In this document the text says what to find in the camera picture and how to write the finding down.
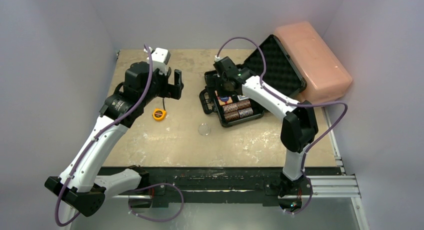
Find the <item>blue playing card deck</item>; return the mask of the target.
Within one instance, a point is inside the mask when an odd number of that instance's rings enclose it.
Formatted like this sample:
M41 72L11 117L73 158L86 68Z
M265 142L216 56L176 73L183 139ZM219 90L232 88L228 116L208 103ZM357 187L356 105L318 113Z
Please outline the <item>blue playing card deck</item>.
M244 96L244 95L238 95L238 96L237 96L237 99L238 99L238 101L244 101L244 100L248 100L248 99L249 99L249 97Z

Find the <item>blue small blind button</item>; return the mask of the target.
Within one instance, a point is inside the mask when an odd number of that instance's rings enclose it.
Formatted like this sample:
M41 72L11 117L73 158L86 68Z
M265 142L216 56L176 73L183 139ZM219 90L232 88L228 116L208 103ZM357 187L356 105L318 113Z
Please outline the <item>blue small blind button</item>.
M220 97L219 100L222 101L222 102L231 102L232 98L231 97Z

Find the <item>blue grey poker chip stack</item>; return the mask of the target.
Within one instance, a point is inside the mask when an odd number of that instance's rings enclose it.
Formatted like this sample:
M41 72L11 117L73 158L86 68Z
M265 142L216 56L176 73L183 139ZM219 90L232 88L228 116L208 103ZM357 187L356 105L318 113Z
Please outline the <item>blue grey poker chip stack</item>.
M247 118L247 117L252 116L254 114L254 111L251 107L240 109L237 112L238 112L239 117L241 119Z

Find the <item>black foam-lined poker case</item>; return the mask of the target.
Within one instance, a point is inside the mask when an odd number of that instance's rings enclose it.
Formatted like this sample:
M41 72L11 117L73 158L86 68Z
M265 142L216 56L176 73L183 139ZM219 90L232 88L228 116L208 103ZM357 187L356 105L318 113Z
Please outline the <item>black foam-lined poker case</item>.
M264 53L266 62L266 73L263 77L265 83L281 92L283 95L294 99L307 87L307 82L298 68L295 66L290 55L283 47L281 41L275 35L269 35L260 45ZM247 121L260 119L264 116L266 109L257 102L250 100L253 109L253 115L238 120L226 122L224 112L218 103L215 91L218 79L217 71L210 70L205 72L204 79L206 86L199 93L199 100L206 115L217 113L222 127L229 128ZM231 95L233 103L239 102L237 95Z

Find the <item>brown poker chip stack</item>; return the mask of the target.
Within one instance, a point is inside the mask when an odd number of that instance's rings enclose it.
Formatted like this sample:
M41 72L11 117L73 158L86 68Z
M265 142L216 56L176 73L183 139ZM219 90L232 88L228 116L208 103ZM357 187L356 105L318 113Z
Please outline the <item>brown poker chip stack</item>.
M223 116L226 122L236 121L240 118L240 114L238 111L225 113Z

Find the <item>clear round dealer button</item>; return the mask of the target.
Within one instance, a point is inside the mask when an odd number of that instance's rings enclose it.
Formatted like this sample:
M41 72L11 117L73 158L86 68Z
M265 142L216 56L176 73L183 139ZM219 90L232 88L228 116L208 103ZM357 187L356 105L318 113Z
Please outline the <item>clear round dealer button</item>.
M211 133L211 128L207 123L201 123L197 131L201 136L208 136Z

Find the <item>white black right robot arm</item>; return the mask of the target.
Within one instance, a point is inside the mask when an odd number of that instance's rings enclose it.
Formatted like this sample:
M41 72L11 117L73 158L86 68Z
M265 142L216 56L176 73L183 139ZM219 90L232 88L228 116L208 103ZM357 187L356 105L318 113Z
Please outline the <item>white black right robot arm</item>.
M213 64L218 74L218 94L243 95L257 102L281 121L280 140L286 148L284 177L280 186L288 194L300 188L304 174L307 148L318 133L318 124L311 104L297 100L275 90L249 68L239 68L229 57L216 56Z

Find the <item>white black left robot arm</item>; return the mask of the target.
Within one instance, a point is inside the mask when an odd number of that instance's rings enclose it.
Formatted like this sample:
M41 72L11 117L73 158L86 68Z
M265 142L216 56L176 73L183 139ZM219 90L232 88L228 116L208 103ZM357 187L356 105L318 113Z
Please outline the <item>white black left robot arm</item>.
M116 195L125 192L142 195L154 190L149 173L140 166L129 166L113 175L99 175L99 171L149 102L157 97L178 100L183 88L182 72L178 69L161 70L141 61L125 71L124 81L104 101L95 126L77 156L59 176L50 176L45 181L45 187L57 196L56 221L60 219L61 203L74 208L78 215L89 217Z

